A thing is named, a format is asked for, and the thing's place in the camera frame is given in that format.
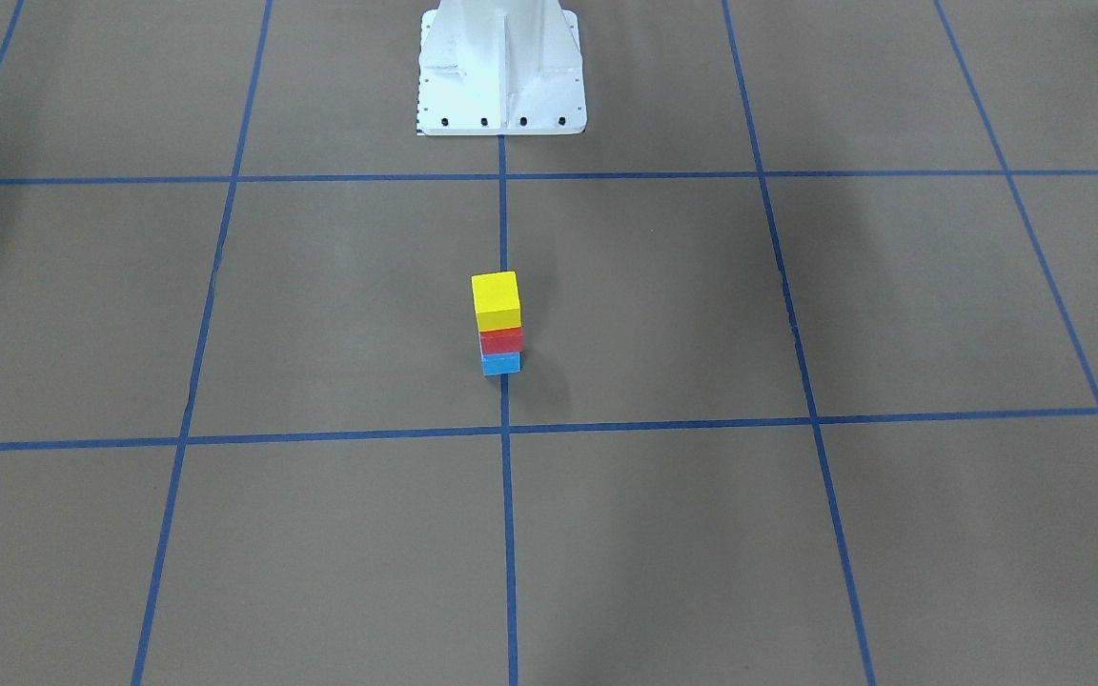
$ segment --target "blue cube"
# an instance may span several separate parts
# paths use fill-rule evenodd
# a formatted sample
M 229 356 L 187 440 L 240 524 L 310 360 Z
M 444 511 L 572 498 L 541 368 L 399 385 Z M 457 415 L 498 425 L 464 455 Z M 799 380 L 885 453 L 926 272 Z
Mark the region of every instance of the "blue cube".
M 480 372 L 485 376 L 496 376 L 500 373 L 515 373 L 519 371 L 518 352 L 500 352 L 496 356 L 480 357 Z

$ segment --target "yellow cube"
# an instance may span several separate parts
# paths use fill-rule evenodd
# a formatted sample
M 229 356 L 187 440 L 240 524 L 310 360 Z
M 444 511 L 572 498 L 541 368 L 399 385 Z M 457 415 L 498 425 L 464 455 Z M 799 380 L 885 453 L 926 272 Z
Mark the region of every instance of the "yellow cube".
M 473 278 L 473 312 L 477 315 L 477 330 L 523 326 L 515 272 L 477 274 Z

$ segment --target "stack of blocks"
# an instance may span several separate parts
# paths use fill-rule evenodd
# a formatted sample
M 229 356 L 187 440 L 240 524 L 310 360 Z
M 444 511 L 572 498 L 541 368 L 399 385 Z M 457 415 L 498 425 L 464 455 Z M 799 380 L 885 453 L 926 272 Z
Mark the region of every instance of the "stack of blocks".
M 524 352 L 524 323 L 515 272 L 477 274 L 472 281 L 480 370 L 485 376 L 515 373 Z

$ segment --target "white metal base plate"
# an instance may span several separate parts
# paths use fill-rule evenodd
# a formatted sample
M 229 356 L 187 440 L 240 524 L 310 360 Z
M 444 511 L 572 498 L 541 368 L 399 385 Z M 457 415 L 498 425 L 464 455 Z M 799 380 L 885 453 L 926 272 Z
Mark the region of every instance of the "white metal base plate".
M 423 14 L 422 43 L 438 10 Z M 579 14 L 562 10 L 579 41 Z M 511 97 L 509 121 L 502 121 L 497 108 L 479 104 L 467 95 L 459 81 L 449 81 L 422 69 L 417 83 L 418 135 L 559 135 L 582 134 L 587 128 L 587 98 L 583 75 L 546 74 Z

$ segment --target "floor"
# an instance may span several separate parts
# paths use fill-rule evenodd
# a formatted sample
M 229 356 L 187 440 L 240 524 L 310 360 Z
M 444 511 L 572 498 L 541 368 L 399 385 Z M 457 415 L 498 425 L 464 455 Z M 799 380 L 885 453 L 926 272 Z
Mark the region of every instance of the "floor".
M 0 0 L 0 686 L 1098 683 L 1098 0 L 432 4 Z

